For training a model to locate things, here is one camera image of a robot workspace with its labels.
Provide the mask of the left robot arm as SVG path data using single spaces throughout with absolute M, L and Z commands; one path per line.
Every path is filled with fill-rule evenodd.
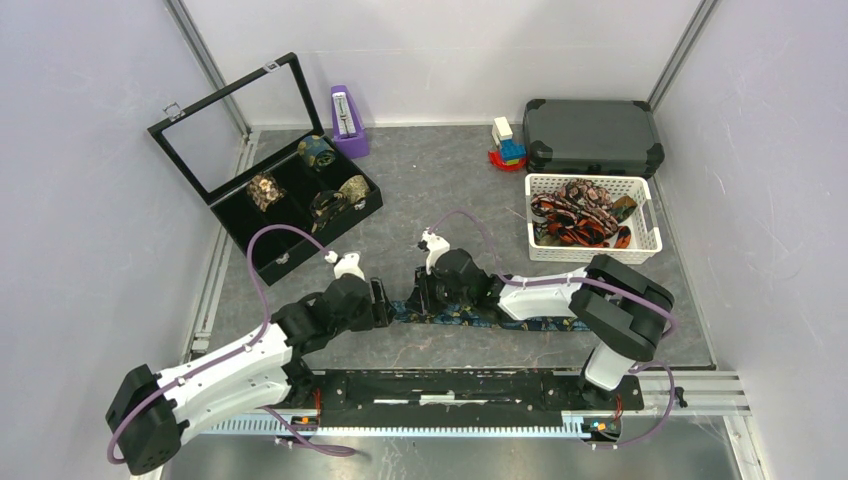
M 108 461 L 143 475 L 225 420 L 280 403 L 306 405 L 316 384 L 304 356 L 342 333 L 384 328 L 393 316 L 380 279 L 344 274 L 211 353 L 158 373 L 146 364 L 130 370 L 105 414 Z

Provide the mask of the blue yellow patterned tie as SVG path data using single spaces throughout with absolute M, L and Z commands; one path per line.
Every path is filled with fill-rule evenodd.
M 407 324 L 433 324 L 534 332 L 588 332 L 589 327 L 574 317 L 533 317 L 528 320 L 488 320 L 469 307 L 451 306 L 439 313 L 424 313 L 404 301 L 392 301 L 394 321 Z

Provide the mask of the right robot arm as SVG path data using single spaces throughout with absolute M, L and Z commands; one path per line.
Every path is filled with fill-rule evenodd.
M 673 295 L 607 254 L 559 275 L 489 274 L 463 249 L 452 249 L 417 269 L 405 303 L 420 319 L 456 313 L 516 328 L 528 321 L 573 319 L 599 340 L 577 382 L 591 408 L 612 401 L 624 377 L 653 361 L 661 340 L 678 326 Z

